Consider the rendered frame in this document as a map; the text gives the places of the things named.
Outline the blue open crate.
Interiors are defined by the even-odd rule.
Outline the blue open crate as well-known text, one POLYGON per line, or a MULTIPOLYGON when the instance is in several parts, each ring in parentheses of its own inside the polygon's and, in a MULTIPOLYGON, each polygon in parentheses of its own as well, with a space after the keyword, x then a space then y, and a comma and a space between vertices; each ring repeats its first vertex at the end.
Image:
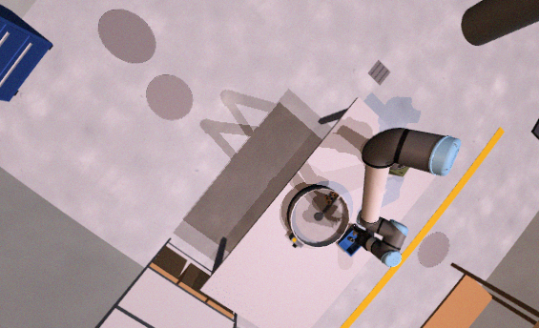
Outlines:
MULTIPOLYGON (((352 224, 353 225, 353 224, 352 224)), ((353 236, 353 228, 352 225, 350 228, 344 233, 344 235, 337 241, 337 243, 350 255, 353 256, 362 246, 358 246, 357 243, 354 241, 353 243, 349 241, 350 237, 353 237, 354 239, 357 237, 357 235, 353 236), (352 234, 351 234, 352 233, 352 234), (351 235, 350 235, 351 234, 351 235), (349 236, 350 235, 350 236, 349 236)))

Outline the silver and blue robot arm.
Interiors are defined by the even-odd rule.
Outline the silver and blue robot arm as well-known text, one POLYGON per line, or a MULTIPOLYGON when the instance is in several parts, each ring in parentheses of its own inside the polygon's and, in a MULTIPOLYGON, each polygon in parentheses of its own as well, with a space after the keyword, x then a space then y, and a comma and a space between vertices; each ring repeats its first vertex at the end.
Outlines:
POLYGON ((400 225, 402 223, 380 217, 389 169, 400 170, 407 166, 445 176, 456 159, 460 145, 461 140, 450 135, 407 128, 382 131, 365 143, 362 152, 365 164, 363 202, 356 222, 366 228, 365 238, 369 238, 366 249, 386 266, 400 264, 400 250, 408 233, 408 228, 400 225), (383 239, 375 237, 373 232, 383 239))

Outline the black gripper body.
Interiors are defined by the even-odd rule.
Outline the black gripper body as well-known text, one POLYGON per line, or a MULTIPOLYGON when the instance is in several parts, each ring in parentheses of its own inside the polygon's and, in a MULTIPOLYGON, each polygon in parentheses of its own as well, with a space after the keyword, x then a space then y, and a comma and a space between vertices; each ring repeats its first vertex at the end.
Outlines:
MULTIPOLYGON (((357 235, 357 237, 354 239, 354 241, 355 241, 358 245, 362 246, 366 251, 368 251, 368 250, 366 249, 366 242, 367 242, 367 240, 368 240, 369 238, 365 238, 365 231, 363 231, 363 230, 359 230, 359 231, 360 231, 360 233, 358 233, 358 235, 357 235)), ((369 252, 369 251, 368 251, 368 252, 369 252)))

